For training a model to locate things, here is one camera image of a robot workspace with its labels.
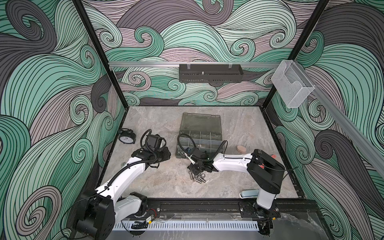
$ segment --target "black vertical post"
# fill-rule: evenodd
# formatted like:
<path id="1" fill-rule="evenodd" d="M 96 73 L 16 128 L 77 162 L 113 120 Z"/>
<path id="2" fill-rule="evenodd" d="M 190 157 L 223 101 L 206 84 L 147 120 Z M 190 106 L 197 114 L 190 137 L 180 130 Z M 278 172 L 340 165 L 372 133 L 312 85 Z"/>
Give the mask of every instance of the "black vertical post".
<path id="1" fill-rule="evenodd" d="M 295 60 L 297 55 L 299 55 L 301 48 L 304 46 L 305 42 L 311 35 L 312 30 L 316 26 L 317 21 L 319 20 L 321 14 L 326 8 L 328 2 L 329 0 L 319 0 L 318 4 L 316 5 L 316 8 L 313 10 L 311 17 L 308 19 L 308 23 L 305 25 L 305 28 L 301 33 L 299 40 L 297 40 L 295 46 L 293 47 L 292 52 L 288 57 L 288 60 Z M 275 92 L 276 92 L 276 88 L 275 86 L 272 86 L 271 90 L 268 93 L 268 96 L 265 98 L 263 102 L 262 111 L 265 111 L 268 104 L 271 102 L 273 96 L 275 95 Z"/>
<path id="2" fill-rule="evenodd" d="M 129 108 L 127 101 L 125 101 L 124 94 L 121 91 L 121 88 L 119 86 L 119 82 L 118 82 L 115 74 L 109 68 L 108 58 L 105 55 L 103 48 L 101 47 L 99 39 L 97 38 L 96 32 L 93 29 L 93 26 L 91 24 L 91 21 L 90 21 L 88 15 L 87 15 L 87 12 L 85 11 L 83 3 L 81 2 L 81 0 L 72 0 L 72 2 L 73 2 L 74 6 L 77 10 L 77 13 L 80 16 L 81 21 L 83 22 L 85 30 L 88 32 L 89 38 L 91 39 L 93 46 L 96 49 L 97 54 L 100 57 L 101 63 L 103 64 L 105 70 L 107 71 L 109 79 L 111 80 L 112 85 L 114 86 L 114 88 L 115 88 L 115 90 L 116 90 L 116 92 L 120 98 L 122 105 L 127 110 Z"/>

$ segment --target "robotic arm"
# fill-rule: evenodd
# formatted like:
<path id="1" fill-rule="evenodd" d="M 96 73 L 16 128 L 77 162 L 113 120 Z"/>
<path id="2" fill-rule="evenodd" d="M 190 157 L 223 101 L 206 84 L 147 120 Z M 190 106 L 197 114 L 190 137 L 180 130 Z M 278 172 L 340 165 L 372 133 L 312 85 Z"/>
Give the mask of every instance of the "robotic arm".
<path id="1" fill-rule="evenodd" d="M 94 239 L 104 240 L 116 222 L 121 221 L 131 214 L 142 216 L 146 211 L 146 197 L 131 193 L 127 198 L 119 199 L 131 182 L 149 166 L 170 159 L 170 152 L 164 145 L 165 139 L 159 135 L 151 135 L 146 138 L 146 144 L 132 153 L 127 165 L 118 171 L 108 182 L 96 188 L 95 191 L 84 192 L 77 208 L 74 228 Z M 205 157 L 205 161 L 194 161 L 191 156 L 195 154 L 195 160 Z M 255 149 L 251 154 L 224 155 L 215 153 L 213 161 L 200 152 L 193 149 L 193 154 L 186 154 L 191 160 L 188 167 L 191 172 L 198 175 L 203 171 L 233 170 L 248 172 L 261 187 L 257 197 L 257 204 L 268 211 L 280 192 L 283 180 L 284 166 L 260 149 Z"/>

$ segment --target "black alarm clock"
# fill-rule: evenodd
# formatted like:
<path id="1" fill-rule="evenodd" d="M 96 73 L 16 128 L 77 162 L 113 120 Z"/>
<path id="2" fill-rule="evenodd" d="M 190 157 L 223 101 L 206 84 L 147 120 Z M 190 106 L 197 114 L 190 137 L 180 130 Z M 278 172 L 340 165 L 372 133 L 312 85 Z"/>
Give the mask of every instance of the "black alarm clock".
<path id="1" fill-rule="evenodd" d="M 134 144 L 136 141 L 136 134 L 133 133 L 131 129 L 120 128 L 119 131 L 119 140 L 122 143 Z"/>

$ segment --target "wave pattern wallpaper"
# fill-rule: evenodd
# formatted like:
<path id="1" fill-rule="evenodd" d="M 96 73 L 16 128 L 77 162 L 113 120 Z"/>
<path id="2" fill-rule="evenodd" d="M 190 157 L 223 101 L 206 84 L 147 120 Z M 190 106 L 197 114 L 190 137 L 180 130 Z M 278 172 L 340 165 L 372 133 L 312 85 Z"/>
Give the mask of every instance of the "wave pattern wallpaper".
<path id="1" fill-rule="evenodd" d="M 356 1 L 324 11 L 297 60 L 384 155 L 384 2 Z M 310 95 L 288 109 L 279 94 L 267 108 L 309 199 L 335 239 L 384 236 L 384 180 Z"/>
<path id="2" fill-rule="evenodd" d="M 89 43 L 71 0 L 0 1 L 2 239 L 61 239 L 97 184 L 124 109 Z"/>
<path id="3" fill-rule="evenodd" d="M 280 62 L 317 0 L 83 0 L 109 61 Z M 261 105 L 271 69 L 241 83 L 180 83 L 177 68 L 114 68 L 129 105 Z"/>

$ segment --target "white wire mesh basket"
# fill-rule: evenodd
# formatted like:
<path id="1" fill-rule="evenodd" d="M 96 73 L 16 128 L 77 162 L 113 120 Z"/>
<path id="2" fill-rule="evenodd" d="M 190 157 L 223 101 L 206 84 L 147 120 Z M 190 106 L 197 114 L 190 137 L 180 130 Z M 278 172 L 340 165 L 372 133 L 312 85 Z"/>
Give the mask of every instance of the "white wire mesh basket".
<path id="1" fill-rule="evenodd" d="M 314 90 L 304 68 L 293 60 L 283 60 L 272 76 L 272 82 L 287 108 L 298 108 Z"/>

